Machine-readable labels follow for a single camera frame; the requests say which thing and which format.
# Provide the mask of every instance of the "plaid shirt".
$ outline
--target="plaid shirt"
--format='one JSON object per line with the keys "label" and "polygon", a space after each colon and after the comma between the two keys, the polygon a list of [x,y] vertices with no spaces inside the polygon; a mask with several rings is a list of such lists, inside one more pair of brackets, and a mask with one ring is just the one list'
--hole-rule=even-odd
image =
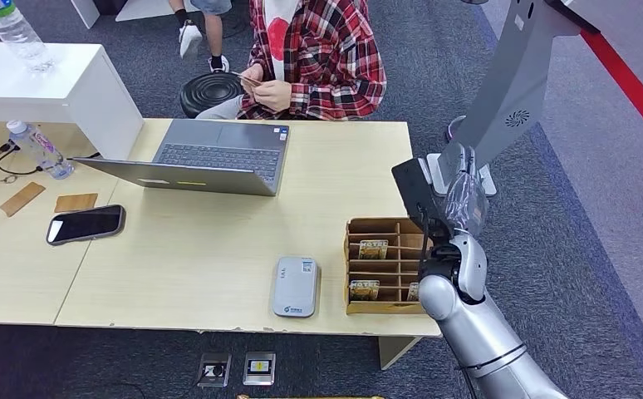
{"label": "plaid shirt", "polygon": [[[264,0],[250,0],[253,49],[249,66],[275,79]],[[284,43],[285,81],[292,83],[289,110],[274,113],[243,96],[241,119],[349,120],[377,109],[385,70],[368,23],[366,0],[299,0]]]}

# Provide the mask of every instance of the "person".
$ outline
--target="person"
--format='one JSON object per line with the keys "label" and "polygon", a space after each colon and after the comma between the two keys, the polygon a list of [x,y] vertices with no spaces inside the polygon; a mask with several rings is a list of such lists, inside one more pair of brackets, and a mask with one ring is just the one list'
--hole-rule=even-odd
{"label": "person", "polygon": [[[190,0],[190,2],[204,14],[204,30],[207,33],[207,42],[211,51],[209,69],[211,72],[228,72],[228,60],[222,54],[223,25],[220,15],[231,9],[231,0]],[[179,23],[179,56],[183,59],[196,58],[199,44],[202,42],[202,32],[189,19],[184,9],[184,0],[169,0],[169,6]]]}
{"label": "person", "polygon": [[241,73],[245,94],[197,118],[369,115],[382,101],[386,80],[367,9],[366,0],[250,0],[253,48]]}

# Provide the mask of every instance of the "phone case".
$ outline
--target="phone case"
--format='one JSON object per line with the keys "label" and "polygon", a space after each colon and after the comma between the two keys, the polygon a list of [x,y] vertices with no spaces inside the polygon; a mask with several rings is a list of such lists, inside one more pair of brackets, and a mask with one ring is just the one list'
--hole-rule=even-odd
{"label": "phone case", "polygon": [[[77,237],[77,238],[74,238],[74,239],[66,239],[64,241],[60,241],[60,242],[56,242],[56,243],[51,243],[50,241],[47,240],[48,236],[50,235],[50,226],[52,226],[52,222],[55,220],[55,218],[57,216],[60,216],[62,214],[81,214],[81,213],[89,212],[89,211],[95,210],[95,209],[109,208],[111,206],[118,206],[120,208],[119,226],[116,228],[116,230],[110,231],[109,233],[87,235],[87,236],[84,236],[84,237]],[[121,232],[121,230],[123,230],[124,225],[125,225],[125,208],[122,205],[106,205],[106,206],[100,206],[98,208],[80,210],[80,211],[77,211],[77,212],[63,212],[61,214],[56,214],[52,219],[50,219],[50,224],[47,226],[47,232],[45,233],[45,242],[47,242],[48,244],[52,245],[53,247],[56,247],[57,245],[67,244],[67,243],[71,243],[73,241],[87,241],[89,239],[101,239],[103,237],[110,237],[112,235],[117,235],[118,233]]]}

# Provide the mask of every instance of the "gray laptop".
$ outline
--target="gray laptop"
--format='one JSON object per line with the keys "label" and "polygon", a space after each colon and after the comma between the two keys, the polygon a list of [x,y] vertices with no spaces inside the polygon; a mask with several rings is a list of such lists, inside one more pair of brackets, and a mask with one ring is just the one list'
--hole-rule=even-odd
{"label": "gray laptop", "polygon": [[273,196],[288,134],[282,125],[176,119],[152,162],[73,160],[144,187]]}

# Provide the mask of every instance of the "hand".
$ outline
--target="hand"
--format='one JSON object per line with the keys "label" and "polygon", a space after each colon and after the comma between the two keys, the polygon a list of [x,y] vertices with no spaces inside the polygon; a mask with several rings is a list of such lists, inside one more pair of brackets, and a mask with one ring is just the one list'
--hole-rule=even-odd
{"label": "hand", "polygon": [[253,89],[255,100],[275,112],[285,111],[290,107],[292,85],[286,81],[266,81]]}
{"label": "hand", "polygon": [[[253,79],[255,81],[262,81],[263,67],[260,66],[260,64],[253,64],[250,68],[241,72],[241,75],[249,79]],[[254,97],[253,88],[249,84],[247,84],[246,81],[243,79],[241,79],[241,86],[248,93],[248,95],[251,96],[251,98]]]}

